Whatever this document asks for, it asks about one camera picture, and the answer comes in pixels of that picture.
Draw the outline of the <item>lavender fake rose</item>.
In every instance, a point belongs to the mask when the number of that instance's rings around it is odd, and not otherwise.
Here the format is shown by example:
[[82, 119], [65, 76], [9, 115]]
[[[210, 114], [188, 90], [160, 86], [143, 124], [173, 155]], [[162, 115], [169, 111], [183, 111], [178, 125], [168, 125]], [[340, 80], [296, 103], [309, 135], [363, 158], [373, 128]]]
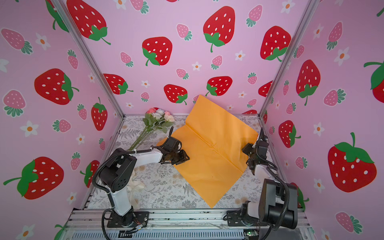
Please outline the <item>lavender fake rose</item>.
[[165, 111], [162, 109], [157, 109], [156, 113], [163, 115], [165, 113]]

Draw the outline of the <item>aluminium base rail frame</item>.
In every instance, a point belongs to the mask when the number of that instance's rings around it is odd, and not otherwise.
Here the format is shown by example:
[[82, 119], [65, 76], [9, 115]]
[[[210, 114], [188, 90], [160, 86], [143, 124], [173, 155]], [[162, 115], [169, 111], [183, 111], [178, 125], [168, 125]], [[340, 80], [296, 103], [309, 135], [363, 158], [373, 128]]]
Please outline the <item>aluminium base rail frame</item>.
[[60, 240], [259, 240], [269, 226], [245, 226], [237, 209], [146, 209], [143, 228], [105, 227], [103, 210], [73, 211]]

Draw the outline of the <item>vertical aluminium post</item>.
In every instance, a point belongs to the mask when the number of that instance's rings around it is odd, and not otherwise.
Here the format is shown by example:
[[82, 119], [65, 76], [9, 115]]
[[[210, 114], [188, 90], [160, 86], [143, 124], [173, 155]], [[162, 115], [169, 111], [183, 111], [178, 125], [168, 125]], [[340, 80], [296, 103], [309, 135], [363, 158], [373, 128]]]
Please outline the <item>vertical aluminium post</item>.
[[316, 12], [316, 9], [318, 5], [320, 4], [320, 1], [318, 0], [310, 0], [305, 8], [305, 11], [302, 15], [301, 20], [299, 21], [299, 24], [296, 28], [296, 31], [292, 37], [292, 41], [288, 47], [287, 52], [285, 53], [285, 56], [282, 60], [282, 63], [280, 64], [277, 73], [275, 75], [275, 78], [272, 82], [272, 86], [267, 94], [267, 98], [259, 112], [259, 118], [263, 116], [265, 111], [267, 110], [270, 101], [272, 97], [274, 96], [274, 93], [276, 91], [276, 88], [278, 87], [279, 81], [283, 78], [286, 70], [288, 69], [288, 65], [291, 63], [293, 55], [294, 55], [294, 50], [296, 47], [299, 45], [309, 23], [311, 22], [313, 15]]
[[104, 17], [98, 10], [93, 8], [90, 4], [87, 4], [85, 1], [53, 1], [53, 4], [119, 118], [124, 118], [124, 112], [114, 97], [113, 91], [109, 87], [105, 76], [100, 70], [91, 50], [87, 46], [87, 42], [85, 41], [92, 40], [98, 42], [103, 40], [106, 44], [111, 45], [110, 42], [105, 40], [105, 37], [107, 37], [108, 34], [108, 26]]

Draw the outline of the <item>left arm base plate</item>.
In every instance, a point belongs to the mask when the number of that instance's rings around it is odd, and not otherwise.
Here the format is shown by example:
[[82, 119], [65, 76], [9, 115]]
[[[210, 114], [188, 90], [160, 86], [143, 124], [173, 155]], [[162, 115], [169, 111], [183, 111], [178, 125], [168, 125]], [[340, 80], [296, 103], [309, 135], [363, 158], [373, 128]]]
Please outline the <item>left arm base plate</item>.
[[148, 224], [150, 212], [128, 212], [124, 216], [112, 211], [107, 227], [108, 228], [145, 228]]

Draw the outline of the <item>right vertical aluminium post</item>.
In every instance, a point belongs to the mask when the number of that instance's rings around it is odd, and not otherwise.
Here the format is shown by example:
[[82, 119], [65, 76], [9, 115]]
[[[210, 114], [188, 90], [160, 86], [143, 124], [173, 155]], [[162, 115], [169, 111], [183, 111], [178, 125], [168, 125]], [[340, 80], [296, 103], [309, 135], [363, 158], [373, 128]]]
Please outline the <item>right vertical aluminium post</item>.
[[275, 75], [275, 78], [272, 82], [272, 86], [267, 94], [267, 98], [259, 112], [259, 118], [263, 116], [265, 111], [267, 110], [270, 101], [272, 97], [274, 96], [274, 93], [276, 91], [276, 88], [278, 87], [279, 81], [283, 78], [286, 70], [288, 69], [288, 65], [291, 63], [293, 55], [294, 55], [294, 50], [296, 47], [299, 45], [309, 23], [311, 22], [313, 15], [316, 12], [316, 9], [318, 5], [320, 4], [320, 1], [318, 0], [310, 0], [305, 8], [305, 11], [302, 15], [301, 20], [299, 21], [299, 24], [296, 28], [296, 31], [292, 37], [292, 41], [288, 47], [287, 52], [285, 53], [285, 56], [282, 60], [282, 63], [280, 64], [277, 73]]

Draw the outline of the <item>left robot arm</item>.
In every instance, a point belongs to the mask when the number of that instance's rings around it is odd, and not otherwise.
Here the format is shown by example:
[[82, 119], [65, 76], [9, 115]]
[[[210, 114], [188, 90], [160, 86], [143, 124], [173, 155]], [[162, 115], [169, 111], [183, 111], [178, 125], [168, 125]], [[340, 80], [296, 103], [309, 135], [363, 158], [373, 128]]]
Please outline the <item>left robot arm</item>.
[[127, 192], [126, 186], [136, 167], [147, 164], [180, 165], [190, 157], [182, 149], [182, 142], [172, 137], [173, 127], [169, 131], [166, 141], [160, 146], [151, 146], [147, 150], [125, 151], [116, 149], [112, 155], [95, 171], [92, 185], [104, 191], [111, 204], [109, 222], [116, 221], [117, 225], [130, 227], [141, 224]]

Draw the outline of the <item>cream ribbon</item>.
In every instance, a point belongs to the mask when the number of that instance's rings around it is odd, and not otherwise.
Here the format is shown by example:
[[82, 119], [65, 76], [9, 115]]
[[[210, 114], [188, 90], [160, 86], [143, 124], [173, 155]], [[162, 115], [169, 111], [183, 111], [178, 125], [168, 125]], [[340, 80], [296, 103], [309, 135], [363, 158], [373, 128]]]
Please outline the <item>cream ribbon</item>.
[[126, 188], [128, 191], [128, 197], [129, 197], [129, 200], [130, 200], [132, 207], [134, 208], [134, 210], [139, 210], [140, 207], [139, 207], [139, 204], [134, 197], [134, 193], [143, 190], [145, 188], [145, 184], [141, 181], [129, 180]]

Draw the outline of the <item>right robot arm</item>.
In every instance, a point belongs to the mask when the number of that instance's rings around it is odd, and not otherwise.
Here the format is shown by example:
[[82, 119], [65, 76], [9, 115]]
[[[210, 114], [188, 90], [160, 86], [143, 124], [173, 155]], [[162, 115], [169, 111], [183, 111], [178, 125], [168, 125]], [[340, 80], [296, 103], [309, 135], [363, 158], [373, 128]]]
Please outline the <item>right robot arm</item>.
[[280, 227], [293, 230], [298, 225], [298, 188], [279, 176], [277, 165], [267, 159], [268, 148], [268, 138], [261, 129], [257, 141], [242, 149], [249, 157], [247, 165], [252, 174], [262, 175], [263, 187], [258, 202], [243, 204], [241, 221], [248, 226], [264, 223], [273, 231]]

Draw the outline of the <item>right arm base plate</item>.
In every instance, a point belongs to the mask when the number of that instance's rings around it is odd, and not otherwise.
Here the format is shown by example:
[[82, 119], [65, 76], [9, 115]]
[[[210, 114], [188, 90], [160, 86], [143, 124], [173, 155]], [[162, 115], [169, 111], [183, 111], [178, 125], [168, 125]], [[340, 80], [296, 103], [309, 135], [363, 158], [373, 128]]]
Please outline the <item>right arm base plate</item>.
[[229, 227], [266, 227], [266, 223], [262, 223], [259, 219], [243, 214], [241, 210], [227, 211], [223, 220], [227, 222]]

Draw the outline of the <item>orange wrapping paper sheet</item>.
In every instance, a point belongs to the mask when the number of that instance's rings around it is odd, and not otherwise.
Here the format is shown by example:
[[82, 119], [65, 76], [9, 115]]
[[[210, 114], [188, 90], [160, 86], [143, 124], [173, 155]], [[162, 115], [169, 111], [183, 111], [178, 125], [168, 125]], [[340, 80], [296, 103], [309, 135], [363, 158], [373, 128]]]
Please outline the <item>orange wrapping paper sheet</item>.
[[204, 96], [198, 100], [185, 125], [172, 133], [182, 142], [190, 160], [175, 168], [210, 208], [213, 208], [247, 168], [242, 152], [258, 133]]

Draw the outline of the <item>left vertical aluminium post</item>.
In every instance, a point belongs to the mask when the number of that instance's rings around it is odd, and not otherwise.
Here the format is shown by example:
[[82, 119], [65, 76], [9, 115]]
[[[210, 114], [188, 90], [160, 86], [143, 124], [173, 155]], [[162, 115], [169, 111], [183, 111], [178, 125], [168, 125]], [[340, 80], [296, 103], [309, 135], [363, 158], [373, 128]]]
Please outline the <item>left vertical aluminium post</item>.
[[105, 76], [100, 70], [91, 50], [87, 46], [87, 42], [85, 41], [92, 40], [98, 42], [103, 40], [106, 44], [111, 45], [110, 42], [105, 40], [105, 37], [107, 37], [108, 34], [108, 26], [104, 17], [98, 10], [93, 8], [90, 4], [87, 4], [85, 1], [53, 1], [53, 4], [119, 118], [124, 118], [124, 112], [114, 97], [113, 91], [109, 87]]

